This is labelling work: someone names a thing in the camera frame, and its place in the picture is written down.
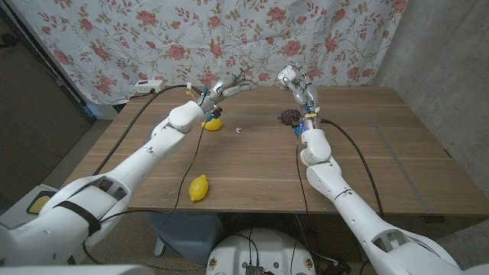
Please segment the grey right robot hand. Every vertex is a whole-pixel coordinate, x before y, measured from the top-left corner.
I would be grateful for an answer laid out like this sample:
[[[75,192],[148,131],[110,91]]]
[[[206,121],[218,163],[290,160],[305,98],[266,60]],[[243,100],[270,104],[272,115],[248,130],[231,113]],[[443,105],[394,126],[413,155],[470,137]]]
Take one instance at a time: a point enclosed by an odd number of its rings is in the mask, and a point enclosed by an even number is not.
[[[292,116],[291,122],[296,133],[299,133],[300,128],[302,131],[312,131],[314,134],[324,135],[324,131],[319,126],[318,118],[319,94],[306,69],[297,63],[286,66],[278,73],[277,79],[283,89],[291,91],[300,108],[299,114]]]

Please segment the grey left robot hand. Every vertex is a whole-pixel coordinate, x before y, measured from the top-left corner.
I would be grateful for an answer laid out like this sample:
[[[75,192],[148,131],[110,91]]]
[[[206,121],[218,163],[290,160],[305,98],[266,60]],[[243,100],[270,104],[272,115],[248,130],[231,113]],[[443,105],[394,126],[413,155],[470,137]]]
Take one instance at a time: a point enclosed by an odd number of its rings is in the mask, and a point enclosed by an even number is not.
[[[196,103],[205,115],[209,115],[217,108],[217,104],[228,97],[237,95],[240,92],[249,91],[257,88],[258,81],[251,77],[246,77],[245,72],[252,66],[242,67],[233,73],[223,76],[211,89],[204,92]]]

